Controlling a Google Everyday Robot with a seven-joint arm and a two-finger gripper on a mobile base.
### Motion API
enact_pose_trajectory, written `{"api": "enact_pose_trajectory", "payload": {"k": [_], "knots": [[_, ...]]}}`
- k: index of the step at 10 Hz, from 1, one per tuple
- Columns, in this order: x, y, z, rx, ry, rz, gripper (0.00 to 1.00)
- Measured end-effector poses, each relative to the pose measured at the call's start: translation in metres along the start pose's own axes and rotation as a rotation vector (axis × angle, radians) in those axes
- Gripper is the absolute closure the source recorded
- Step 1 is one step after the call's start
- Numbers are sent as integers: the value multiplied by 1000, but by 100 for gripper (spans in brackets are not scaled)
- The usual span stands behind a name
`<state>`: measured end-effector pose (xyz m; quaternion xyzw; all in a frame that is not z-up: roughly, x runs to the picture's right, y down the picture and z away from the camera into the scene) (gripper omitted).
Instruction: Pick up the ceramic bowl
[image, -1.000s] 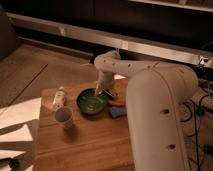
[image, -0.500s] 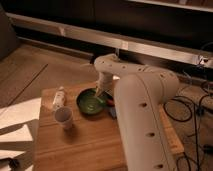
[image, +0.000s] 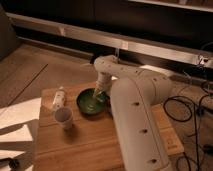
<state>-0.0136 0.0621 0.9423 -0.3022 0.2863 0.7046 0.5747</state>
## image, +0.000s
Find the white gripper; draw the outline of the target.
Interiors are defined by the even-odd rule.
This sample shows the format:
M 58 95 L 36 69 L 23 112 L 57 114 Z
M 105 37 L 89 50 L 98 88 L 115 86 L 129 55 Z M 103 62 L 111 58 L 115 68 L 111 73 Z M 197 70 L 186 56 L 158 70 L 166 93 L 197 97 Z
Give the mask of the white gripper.
M 96 82 L 97 87 L 94 89 L 93 98 L 98 98 L 100 95 L 105 95 L 104 90 L 109 90 L 112 85 L 112 76 L 107 73 L 98 73 Z

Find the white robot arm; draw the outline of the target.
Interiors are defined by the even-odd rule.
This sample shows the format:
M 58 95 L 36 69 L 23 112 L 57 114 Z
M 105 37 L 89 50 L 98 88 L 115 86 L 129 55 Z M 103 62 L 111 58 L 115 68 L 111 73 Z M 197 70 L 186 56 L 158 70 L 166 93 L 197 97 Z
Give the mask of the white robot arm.
M 97 88 L 110 96 L 112 115 L 126 171 L 172 171 L 151 106 L 172 89 L 164 74 L 119 64 L 115 56 L 98 57 Z

